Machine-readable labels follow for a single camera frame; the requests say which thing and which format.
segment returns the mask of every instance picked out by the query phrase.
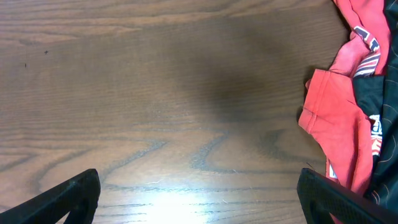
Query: clothing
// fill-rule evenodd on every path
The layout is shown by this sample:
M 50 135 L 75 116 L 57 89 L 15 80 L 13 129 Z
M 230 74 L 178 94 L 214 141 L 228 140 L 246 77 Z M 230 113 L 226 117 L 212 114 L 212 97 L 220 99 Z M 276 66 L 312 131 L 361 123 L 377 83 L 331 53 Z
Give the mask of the clothing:
M 371 141 L 373 167 L 379 160 L 382 144 L 381 111 L 383 104 L 384 76 L 355 77 L 354 93 L 358 106 L 372 121 Z
M 389 50 L 389 28 L 383 14 L 383 1 L 379 0 L 333 0 L 353 32 L 362 37 L 369 47 L 368 56 L 355 50 L 362 57 L 356 75 L 384 74 Z
M 373 161 L 376 164 L 382 144 L 382 125 L 380 120 L 382 103 L 380 99 L 382 99 L 383 82 L 382 80 L 375 82 L 374 79 L 366 80 L 363 77 L 384 74 L 390 35 L 386 18 L 382 13 L 384 3 L 378 0 L 334 0 L 334 2 L 353 32 L 359 35 L 363 42 L 366 43 L 366 50 L 364 50 L 363 45 L 358 43 L 350 48 L 352 52 L 346 53 L 349 57 L 344 58 L 345 60 L 343 59 L 343 61 L 348 64 L 345 65 L 346 67 L 349 65 L 351 67 L 344 74 L 354 77 L 354 93 L 358 106 L 372 120 Z
M 372 153 L 378 156 L 380 152 L 381 125 L 377 118 L 380 118 L 381 102 L 373 102 L 374 97 L 371 95 L 360 95 L 366 90 L 366 85 L 355 89 L 355 93 L 360 95 L 357 97 L 359 106 L 367 107 L 370 112 L 378 111 L 376 114 L 368 114 L 370 118 L 375 119 L 372 133 L 380 134 L 373 134 L 371 142 L 371 123 L 356 105 L 350 78 L 358 78 L 354 79 L 354 86 L 361 86 L 364 82 L 362 77 L 384 73 L 389 48 L 389 29 L 382 13 L 382 1 L 333 1 L 352 29 L 350 41 L 340 48 L 329 72 L 315 72 L 314 77 L 320 76 L 321 73 L 332 74 L 332 81 L 328 78 L 328 83 L 324 84 L 312 83 L 313 80 L 310 82 L 299 125 L 312 134 L 326 154 L 326 176 L 332 180 L 338 179 L 341 185 L 362 195 L 371 176 Z M 333 86 L 337 83 L 341 86 L 335 86 L 334 90 L 323 90 L 326 88 L 323 85 Z M 318 90 L 322 96 L 310 94 Z M 314 101 L 321 102 L 318 104 L 322 106 L 317 105 L 316 110 L 311 109 L 314 107 Z
M 384 80 L 381 124 L 382 148 L 366 197 L 398 212 L 398 4 L 386 0 L 385 14 L 392 34 L 387 75 Z
M 362 195 L 372 170 L 371 127 L 355 103 L 351 79 L 316 70 L 298 124 L 321 145 L 338 179 L 329 165 L 326 176 Z

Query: white stripe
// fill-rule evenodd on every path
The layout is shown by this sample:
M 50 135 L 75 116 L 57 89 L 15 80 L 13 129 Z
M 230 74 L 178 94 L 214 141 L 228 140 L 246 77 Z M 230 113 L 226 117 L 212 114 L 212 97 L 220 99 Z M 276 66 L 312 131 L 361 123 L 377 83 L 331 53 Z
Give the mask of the white stripe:
M 371 138 L 383 140 L 382 136 L 378 136 L 377 134 L 372 134 Z
M 373 73 L 373 72 L 374 72 L 374 69 L 369 69 L 369 70 L 363 70 L 363 71 L 357 72 L 357 73 L 355 73 L 355 75 L 365 75 L 365 74 Z
M 369 57 L 365 58 L 364 60 L 366 60 L 366 59 L 368 59 L 368 58 L 371 58 L 371 57 L 380 56 L 380 54 L 381 54 L 381 53 L 374 54 L 374 55 L 370 55 Z
M 361 68 L 358 68 L 357 69 L 357 71 L 359 70 L 359 69 L 362 69 L 362 68 L 368 68 L 368 69 L 376 69 L 376 65 L 368 65 L 368 66 L 363 66 L 363 67 L 361 67 Z
M 378 62 L 379 62 L 379 59 L 377 58 L 377 59 L 370 60 L 370 61 L 367 61 L 367 62 L 361 62 L 358 66 L 365 65 L 367 63 L 375 63 L 375 66 L 376 66 Z
M 331 164 L 329 164 L 329 177 L 337 179 L 335 171 L 331 168 Z

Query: wooden table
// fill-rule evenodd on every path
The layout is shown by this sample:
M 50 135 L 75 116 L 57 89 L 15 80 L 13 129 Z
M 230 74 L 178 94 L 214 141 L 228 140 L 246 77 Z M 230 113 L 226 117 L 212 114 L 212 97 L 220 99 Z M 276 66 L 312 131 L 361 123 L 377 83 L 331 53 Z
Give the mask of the wooden table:
M 305 223 L 328 0 L 3 0 L 0 211 L 95 168 L 95 223 Z

